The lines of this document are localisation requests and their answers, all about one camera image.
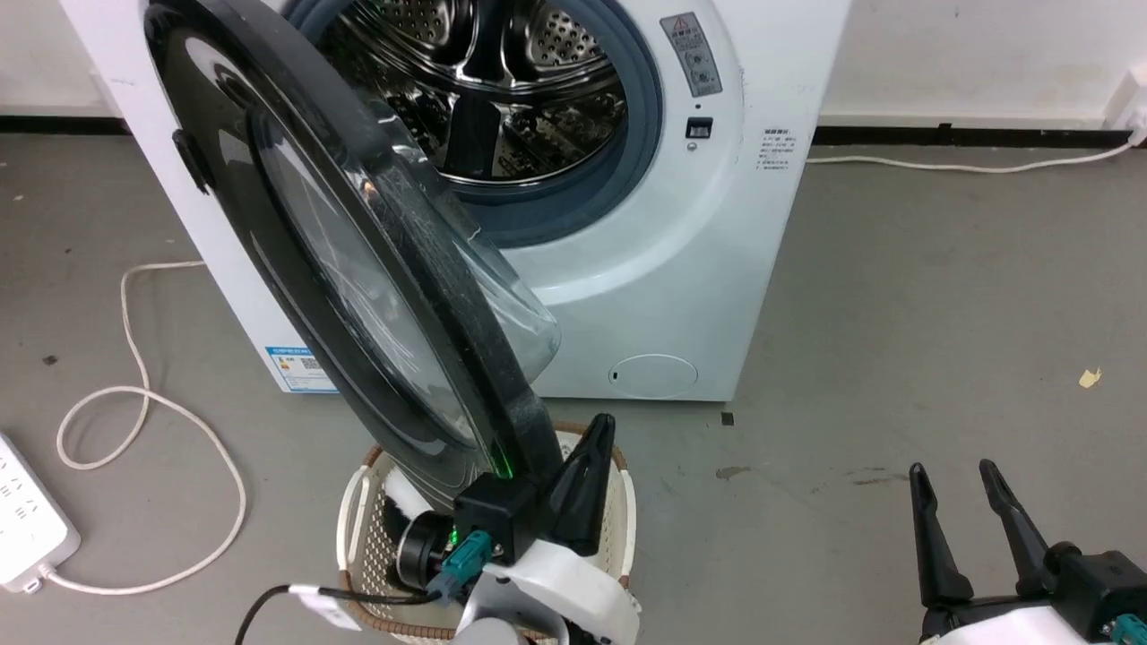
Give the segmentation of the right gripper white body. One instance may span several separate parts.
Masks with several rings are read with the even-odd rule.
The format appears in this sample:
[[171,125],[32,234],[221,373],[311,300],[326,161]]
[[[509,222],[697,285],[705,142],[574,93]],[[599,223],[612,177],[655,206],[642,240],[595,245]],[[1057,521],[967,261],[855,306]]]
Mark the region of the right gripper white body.
[[921,604],[920,645],[1094,645],[1103,636],[1102,598],[955,603],[923,595]]

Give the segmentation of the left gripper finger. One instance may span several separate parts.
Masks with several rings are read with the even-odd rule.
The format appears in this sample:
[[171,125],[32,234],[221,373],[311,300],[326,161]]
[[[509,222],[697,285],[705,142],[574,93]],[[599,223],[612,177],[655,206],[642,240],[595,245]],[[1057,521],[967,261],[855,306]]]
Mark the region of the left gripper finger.
[[584,558],[599,551],[615,438],[615,418],[596,414],[548,488],[548,541]]

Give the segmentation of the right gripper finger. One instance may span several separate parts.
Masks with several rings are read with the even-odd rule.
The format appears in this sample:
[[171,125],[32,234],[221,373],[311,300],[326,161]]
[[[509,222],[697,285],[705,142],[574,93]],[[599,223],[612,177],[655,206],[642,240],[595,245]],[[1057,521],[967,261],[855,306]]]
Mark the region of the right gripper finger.
[[1050,595],[1056,577],[1044,564],[1046,542],[1024,510],[1006,477],[991,459],[980,459],[980,480],[988,495],[988,506],[999,516],[1014,568],[1017,574],[1016,595],[1024,598]]
[[910,466],[910,503],[915,541],[918,590],[924,608],[970,603],[972,583],[959,572],[937,516],[938,499],[924,466]]

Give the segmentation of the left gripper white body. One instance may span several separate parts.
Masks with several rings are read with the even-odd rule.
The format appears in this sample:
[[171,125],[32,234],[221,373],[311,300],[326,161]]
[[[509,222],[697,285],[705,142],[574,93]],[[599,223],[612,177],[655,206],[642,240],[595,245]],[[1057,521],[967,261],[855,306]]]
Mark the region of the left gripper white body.
[[513,566],[487,564],[465,606],[461,645],[635,645],[640,606],[569,547],[537,541]]

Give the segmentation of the black round glass washer door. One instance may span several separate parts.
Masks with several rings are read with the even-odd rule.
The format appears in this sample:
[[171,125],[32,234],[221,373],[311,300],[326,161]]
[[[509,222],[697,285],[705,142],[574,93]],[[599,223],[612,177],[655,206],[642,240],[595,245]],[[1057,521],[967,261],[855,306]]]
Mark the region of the black round glass washer door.
[[427,500],[556,473],[531,384],[556,318],[395,111],[262,0],[146,0],[141,21],[194,182]]

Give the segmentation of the white front-load washing machine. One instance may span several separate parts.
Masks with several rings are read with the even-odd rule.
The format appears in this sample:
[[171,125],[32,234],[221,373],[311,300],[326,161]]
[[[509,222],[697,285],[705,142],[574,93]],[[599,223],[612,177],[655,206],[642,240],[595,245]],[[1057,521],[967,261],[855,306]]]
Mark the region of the white front-load washing machine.
[[[669,401],[732,401],[806,168],[807,147],[853,0],[622,0],[660,69],[651,170],[609,216],[549,244],[501,248],[556,314],[545,399],[630,399],[608,383],[627,357],[665,353],[699,371]],[[696,13],[721,92],[693,98],[660,18]],[[709,140],[686,121],[712,117]],[[798,138],[791,168],[758,171],[762,131]]]

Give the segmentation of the grey rubber door gasket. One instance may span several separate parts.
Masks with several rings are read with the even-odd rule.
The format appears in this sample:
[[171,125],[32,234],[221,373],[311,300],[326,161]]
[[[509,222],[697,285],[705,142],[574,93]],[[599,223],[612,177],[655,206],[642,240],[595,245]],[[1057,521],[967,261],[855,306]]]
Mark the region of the grey rubber door gasket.
[[[660,147],[664,107],[660,69],[622,0],[548,1],[590,28],[602,45],[625,91],[626,119],[619,135],[595,158],[530,186],[463,185],[443,176],[434,164],[479,227],[501,248],[549,244],[599,223],[634,194],[651,170]],[[318,48],[318,29],[312,26],[309,13],[317,8],[326,17],[348,3],[349,0],[284,0],[280,13]],[[343,73],[340,77],[348,81]],[[356,92],[370,107],[388,107],[368,98],[362,90]]]

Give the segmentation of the round drain filter cover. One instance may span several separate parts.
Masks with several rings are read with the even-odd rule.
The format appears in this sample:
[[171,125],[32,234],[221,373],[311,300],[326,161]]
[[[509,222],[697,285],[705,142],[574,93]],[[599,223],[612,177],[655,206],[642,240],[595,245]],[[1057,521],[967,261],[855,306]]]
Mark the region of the round drain filter cover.
[[689,393],[699,371],[688,360],[665,353],[627,357],[608,372],[608,383],[631,399],[668,401]]

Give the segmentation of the black cylinder motor housing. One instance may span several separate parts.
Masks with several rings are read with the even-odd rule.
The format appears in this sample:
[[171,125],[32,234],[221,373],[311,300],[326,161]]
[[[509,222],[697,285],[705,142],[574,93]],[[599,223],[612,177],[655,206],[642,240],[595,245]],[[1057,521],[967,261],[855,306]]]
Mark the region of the black cylinder motor housing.
[[451,516],[426,512],[413,519],[401,531],[396,552],[396,572],[401,584],[427,591],[448,555],[453,534]]

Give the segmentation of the cream woven laundry basket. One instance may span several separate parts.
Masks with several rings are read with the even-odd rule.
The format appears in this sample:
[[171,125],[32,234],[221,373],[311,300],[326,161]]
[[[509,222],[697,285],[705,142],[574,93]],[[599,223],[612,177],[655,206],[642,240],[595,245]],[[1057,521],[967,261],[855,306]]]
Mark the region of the cream woven laundry basket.
[[[437,512],[454,523],[454,498],[440,512],[430,510],[393,456],[374,446],[365,457],[341,498],[336,528],[337,598],[359,625],[389,634],[405,645],[450,645],[470,584],[455,599],[435,600],[426,591],[401,584],[396,552],[401,531],[422,513]],[[454,524],[448,554],[458,543]]]

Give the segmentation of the blue white energy label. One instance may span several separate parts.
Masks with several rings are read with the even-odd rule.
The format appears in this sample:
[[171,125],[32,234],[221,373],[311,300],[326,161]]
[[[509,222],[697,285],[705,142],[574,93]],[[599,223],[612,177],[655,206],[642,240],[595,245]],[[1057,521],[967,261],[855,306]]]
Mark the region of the blue white energy label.
[[272,372],[284,393],[337,393],[336,384],[305,347],[265,347]]

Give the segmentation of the perforated steel washer drum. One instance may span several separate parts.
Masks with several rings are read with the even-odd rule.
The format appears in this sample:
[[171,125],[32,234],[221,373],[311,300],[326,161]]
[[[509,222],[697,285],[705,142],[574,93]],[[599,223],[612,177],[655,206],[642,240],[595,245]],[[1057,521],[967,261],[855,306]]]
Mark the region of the perforated steel washer drum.
[[309,16],[331,65],[384,102],[455,182],[556,178],[625,124],[625,91],[602,45],[548,0],[349,0]]

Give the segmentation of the small printed text sticker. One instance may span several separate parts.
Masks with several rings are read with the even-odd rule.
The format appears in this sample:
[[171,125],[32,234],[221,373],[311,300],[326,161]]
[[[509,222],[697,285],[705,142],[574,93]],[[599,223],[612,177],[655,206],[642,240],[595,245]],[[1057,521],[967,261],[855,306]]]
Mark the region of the small printed text sticker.
[[791,160],[798,146],[798,138],[790,129],[765,129],[762,131],[756,155],[758,171],[785,172],[791,168]]

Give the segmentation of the grey warning sticker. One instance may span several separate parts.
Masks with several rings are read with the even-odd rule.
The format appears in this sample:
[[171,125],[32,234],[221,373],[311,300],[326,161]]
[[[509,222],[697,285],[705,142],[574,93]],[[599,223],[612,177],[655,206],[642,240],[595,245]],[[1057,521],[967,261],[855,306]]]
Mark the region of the grey warning sticker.
[[693,98],[720,94],[720,70],[696,13],[676,13],[660,18],[660,26],[677,55]]

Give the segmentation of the white power strip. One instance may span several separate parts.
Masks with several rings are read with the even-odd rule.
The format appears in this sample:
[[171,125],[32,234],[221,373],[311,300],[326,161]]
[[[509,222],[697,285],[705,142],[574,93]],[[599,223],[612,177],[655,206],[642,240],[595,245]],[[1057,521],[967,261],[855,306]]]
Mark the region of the white power strip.
[[0,432],[0,586],[34,593],[81,546],[81,534]]

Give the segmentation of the white wall plug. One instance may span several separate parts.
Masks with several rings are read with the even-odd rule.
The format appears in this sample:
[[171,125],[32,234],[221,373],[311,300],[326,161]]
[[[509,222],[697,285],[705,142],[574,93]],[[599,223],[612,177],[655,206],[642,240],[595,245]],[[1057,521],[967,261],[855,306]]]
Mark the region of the white wall plug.
[[1117,85],[1103,114],[1108,131],[1129,132],[1132,147],[1147,142],[1147,63],[1130,68]]

